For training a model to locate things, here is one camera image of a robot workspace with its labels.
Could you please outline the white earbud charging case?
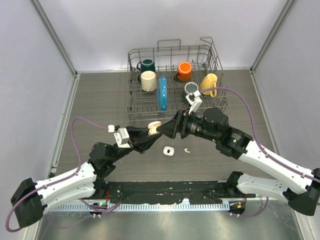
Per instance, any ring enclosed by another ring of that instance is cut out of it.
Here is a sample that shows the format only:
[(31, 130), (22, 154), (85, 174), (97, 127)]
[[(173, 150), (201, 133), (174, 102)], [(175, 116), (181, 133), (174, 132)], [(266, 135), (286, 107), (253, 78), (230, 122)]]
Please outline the white earbud charging case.
[(164, 154), (165, 156), (171, 157), (171, 156), (174, 155), (174, 153), (175, 153), (175, 149), (174, 149), (173, 147), (165, 146), (165, 147), (163, 148), (163, 154)]

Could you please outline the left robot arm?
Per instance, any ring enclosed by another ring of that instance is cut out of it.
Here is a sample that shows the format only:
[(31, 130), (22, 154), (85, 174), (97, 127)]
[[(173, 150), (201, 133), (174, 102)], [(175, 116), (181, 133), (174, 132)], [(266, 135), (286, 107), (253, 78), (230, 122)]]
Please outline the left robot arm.
[(115, 162), (131, 152), (143, 154), (162, 136), (155, 128), (116, 127), (115, 143), (96, 143), (89, 160), (65, 173), (44, 180), (23, 180), (10, 199), (10, 210), (5, 227), (12, 232), (9, 222), (15, 215), (20, 229), (39, 221), (55, 207), (84, 198), (102, 199), (107, 192), (107, 177), (116, 167)]

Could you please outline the beige earbud charging case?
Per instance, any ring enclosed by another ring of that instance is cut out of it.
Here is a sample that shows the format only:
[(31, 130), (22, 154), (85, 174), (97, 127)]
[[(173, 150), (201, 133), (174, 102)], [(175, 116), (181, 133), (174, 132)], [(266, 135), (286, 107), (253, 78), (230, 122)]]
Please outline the beige earbud charging case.
[(159, 126), (161, 126), (162, 123), (160, 121), (153, 121), (153, 122), (150, 122), (148, 124), (148, 135), (149, 136), (152, 136), (152, 135), (156, 135), (156, 134), (159, 134), (159, 132), (157, 131), (157, 128)]

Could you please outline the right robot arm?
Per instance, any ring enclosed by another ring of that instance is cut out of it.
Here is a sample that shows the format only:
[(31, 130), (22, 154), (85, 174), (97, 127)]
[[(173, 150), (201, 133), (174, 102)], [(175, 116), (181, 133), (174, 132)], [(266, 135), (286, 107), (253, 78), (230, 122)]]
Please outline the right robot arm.
[(233, 198), (240, 194), (255, 194), (287, 203), (293, 210), (313, 216), (320, 199), (320, 170), (299, 166), (260, 145), (251, 135), (229, 125), (229, 118), (218, 108), (195, 113), (179, 110), (168, 122), (156, 129), (174, 139), (188, 135), (214, 142), (216, 149), (227, 157), (253, 165), (273, 179), (253, 177), (233, 172), (226, 184), (226, 193)]

